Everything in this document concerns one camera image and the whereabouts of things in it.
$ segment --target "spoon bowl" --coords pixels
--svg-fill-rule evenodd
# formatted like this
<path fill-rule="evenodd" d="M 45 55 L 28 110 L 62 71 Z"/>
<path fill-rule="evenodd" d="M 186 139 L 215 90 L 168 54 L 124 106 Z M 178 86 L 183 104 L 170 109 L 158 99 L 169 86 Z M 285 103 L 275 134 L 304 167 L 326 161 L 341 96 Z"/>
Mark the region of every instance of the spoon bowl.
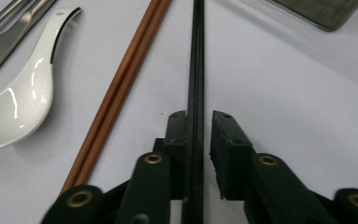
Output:
<path fill-rule="evenodd" d="M 63 7 L 51 16 L 27 64 L 0 93 L 0 147 L 26 138 L 48 115 L 53 98 L 52 54 L 63 26 L 79 11 L 79 7 Z"/>

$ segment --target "black mechanical part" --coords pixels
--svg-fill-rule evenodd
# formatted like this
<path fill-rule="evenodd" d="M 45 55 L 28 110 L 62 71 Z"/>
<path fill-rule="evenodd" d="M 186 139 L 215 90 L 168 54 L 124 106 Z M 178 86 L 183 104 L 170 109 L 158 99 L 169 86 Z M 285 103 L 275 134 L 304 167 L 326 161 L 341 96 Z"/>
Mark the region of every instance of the black mechanical part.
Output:
<path fill-rule="evenodd" d="M 194 0 L 182 223 L 203 223 L 204 1 Z"/>
<path fill-rule="evenodd" d="M 100 189 L 81 185 L 67 190 L 51 206 L 42 224 L 92 224 L 103 223 L 100 207 L 103 193 Z"/>
<path fill-rule="evenodd" d="M 171 159 L 171 199 L 183 200 L 188 153 L 186 112 L 173 113 L 168 118 L 163 140 L 163 152 Z"/>
<path fill-rule="evenodd" d="M 341 189 L 330 201 L 308 190 L 282 159 L 256 154 L 229 114 L 214 111 L 212 129 L 211 158 L 221 194 L 245 201 L 250 224 L 358 223 L 358 189 Z"/>
<path fill-rule="evenodd" d="M 136 163 L 115 223 L 168 224 L 170 201 L 170 158 L 146 153 Z"/>
<path fill-rule="evenodd" d="M 126 192 L 129 182 L 130 181 L 126 181 L 103 195 L 103 203 L 100 207 L 100 216 L 103 217 L 103 222 L 101 223 L 115 223 L 118 208 L 123 201 L 124 193 Z"/>
<path fill-rule="evenodd" d="M 212 123 L 210 154 L 221 197 L 248 201 L 255 196 L 246 172 L 255 154 L 252 143 L 230 115 L 214 111 Z"/>

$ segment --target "wooden chopsticks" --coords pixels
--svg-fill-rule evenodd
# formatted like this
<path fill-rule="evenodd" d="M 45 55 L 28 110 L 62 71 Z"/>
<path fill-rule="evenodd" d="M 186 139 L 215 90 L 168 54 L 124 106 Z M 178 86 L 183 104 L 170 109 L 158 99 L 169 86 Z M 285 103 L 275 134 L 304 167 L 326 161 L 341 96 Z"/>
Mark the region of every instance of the wooden chopsticks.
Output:
<path fill-rule="evenodd" d="M 91 123 L 61 193 L 88 182 L 170 3 L 171 0 L 151 0 Z"/>

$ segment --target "black plastic part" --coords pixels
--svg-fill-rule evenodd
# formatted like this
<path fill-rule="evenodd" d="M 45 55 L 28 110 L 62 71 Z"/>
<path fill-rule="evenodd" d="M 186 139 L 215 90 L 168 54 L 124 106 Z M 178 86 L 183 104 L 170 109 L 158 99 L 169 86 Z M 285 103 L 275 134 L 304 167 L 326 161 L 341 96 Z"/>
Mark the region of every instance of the black plastic part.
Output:
<path fill-rule="evenodd" d="M 261 203 L 246 202 L 244 206 L 249 224 L 273 224 L 266 207 Z"/>
<path fill-rule="evenodd" d="M 155 144 L 153 145 L 154 152 L 164 152 L 164 139 L 163 138 L 156 138 Z"/>
<path fill-rule="evenodd" d="M 342 223 L 358 224 L 358 189 L 340 189 L 336 193 L 334 206 L 339 210 Z"/>
<path fill-rule="evenodd" d="M 213 112 L 210 154 L 222 197 L 248 201 L 255 196 L 247 172 L 255 150 L 240 125 L 229 114 Z"/>
<path fill-rule="evenodd" d="M 152 152 L 136 162 L 116 224 L 168 224 L 170 221 L 170 159 Z"/>
<path fill-rule="evenodd" d="M 67 190 L 46 213 L 42 224 L 103 223 L 100 208 L 103 194 L 93 186 L 77 186 Z"/>
<path fill-rule="evenodd" d="M 186 135 L 186 112 L 170 115 L 163 143 L 164 153 L 171 159 L 171 199 L 184 198 L 186 158 L 188 157 Z"/>
<path fill-rule="evenodd" d="M 358 0 L 268 0 L 324 31 L 341 27 L 358 8 Z"/>
<path fill-rule="evenodd" d="M 103 203 L 101 206 L 101 216 L 105 222 L 114 223 L 117 217 L 118 208 L 123 201 L 124 193 L 126 192 L 129 181 L 126 181 L 119 186 L 107 191 L 103 195 Z"/>
<path fill-rule="evenodd" d="M 342 220 L 345 220 L 346 218 L 343 217 L 343 214 L 341 214 L 341 212 L 335 207 L 334 202 L 331 201 L 328 198 L 325 198 L 324 196 L 312 192 L 313 196 L 315 196 L 315 198 L 319 201 L 319 203 L 324 207 L 325 210 L 327 210 L 328 213 L 330 213 L 330 215 L 332 217 L 335 218 L 335 220 L 338 221 L 338 223 L 344 223 L 342 222 Z"/>
<path fill-rule="evenodd" d="M 204 1 L 194 0 L 187 102 L 185 195 L 182 223 L 203 223 Z"/>
<path fill-rule="evenodd" d="M 256 154 L 251 178 L 275 224 L 335 224 L 332 216 L 280 158 Z"/>

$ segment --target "spoon handle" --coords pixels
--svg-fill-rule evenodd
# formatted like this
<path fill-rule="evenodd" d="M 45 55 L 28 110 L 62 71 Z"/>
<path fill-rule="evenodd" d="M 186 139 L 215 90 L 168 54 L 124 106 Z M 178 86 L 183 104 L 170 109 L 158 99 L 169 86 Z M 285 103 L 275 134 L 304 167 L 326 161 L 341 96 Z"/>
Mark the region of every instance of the spoon handle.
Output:
<path fill-rule="evenodd" d="M 50 64 L 53 64 L 54 50 L 62 28 L 80 11 L 80 7 L 61 7 L 55 11 L 39 37 L 28 63 L 34 63 L 43 59 L 43 61 L 48 60 Z"/>

